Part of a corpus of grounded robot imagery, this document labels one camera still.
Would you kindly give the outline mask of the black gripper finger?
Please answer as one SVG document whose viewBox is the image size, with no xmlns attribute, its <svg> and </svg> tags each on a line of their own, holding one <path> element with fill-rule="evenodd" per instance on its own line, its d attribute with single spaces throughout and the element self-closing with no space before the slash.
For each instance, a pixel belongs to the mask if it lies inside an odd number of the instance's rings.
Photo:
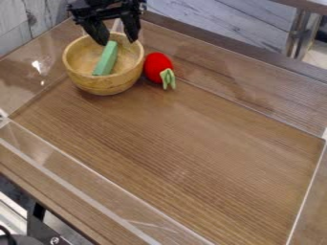
<svg viewBox="0 0 327 245">
<path fill-rule="evenodd" d="M 125 24 L 125 32 L 131 43 L 138 41 L 138 34 L 141 30 L 139 16 L 130 12 L 125 12 L 121 17 Z"/>
<path fill-rule="evenodd" d="M 106 46 L 110 39 L 110 31 L 105 25 L 105 22 L 102 20 L 89 18 L 81 22 L 81 26 L 97 43 Z"/>
</svg>

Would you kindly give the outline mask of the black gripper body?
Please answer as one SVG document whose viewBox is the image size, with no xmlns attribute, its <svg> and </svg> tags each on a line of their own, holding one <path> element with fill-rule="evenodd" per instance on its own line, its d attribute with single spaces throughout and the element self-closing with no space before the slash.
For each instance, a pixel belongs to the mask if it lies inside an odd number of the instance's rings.
<svg viewBox="0 0 327 245">
<path fill-rule="evenodd" d="M 78 24 L 127 17 L 138 20 L 147 10 L 147 0 L 72 0 L 68 11 Z"/>
</svg>

